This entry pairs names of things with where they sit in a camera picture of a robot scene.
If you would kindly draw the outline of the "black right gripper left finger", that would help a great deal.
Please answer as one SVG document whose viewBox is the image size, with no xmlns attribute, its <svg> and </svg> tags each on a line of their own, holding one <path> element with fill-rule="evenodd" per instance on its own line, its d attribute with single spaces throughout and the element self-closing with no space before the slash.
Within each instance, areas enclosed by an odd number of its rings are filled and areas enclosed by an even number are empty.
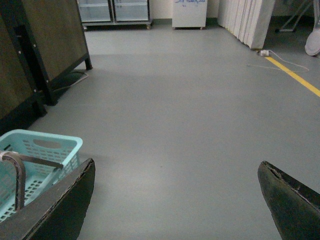
<svg viewBox="0 0 320 240">
<path fill-rule="evenodd" d="M 76 240 L 95 184 L 96 166 L 87 159 L 34 201 L 0 224 L 2 240 Z"/>
</svg>

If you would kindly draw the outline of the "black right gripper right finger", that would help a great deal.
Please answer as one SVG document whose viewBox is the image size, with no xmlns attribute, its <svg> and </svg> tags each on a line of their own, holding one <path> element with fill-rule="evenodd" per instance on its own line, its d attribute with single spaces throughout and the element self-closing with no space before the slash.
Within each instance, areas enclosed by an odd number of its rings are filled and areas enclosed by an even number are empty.
<svg viewBox="0 0 320 240">
<path fill-rule="evenodd" d="M 263 198 L 283 240 L 320 238 L 320 194 L 267 161 L 257 170 Z"/>
</svg>

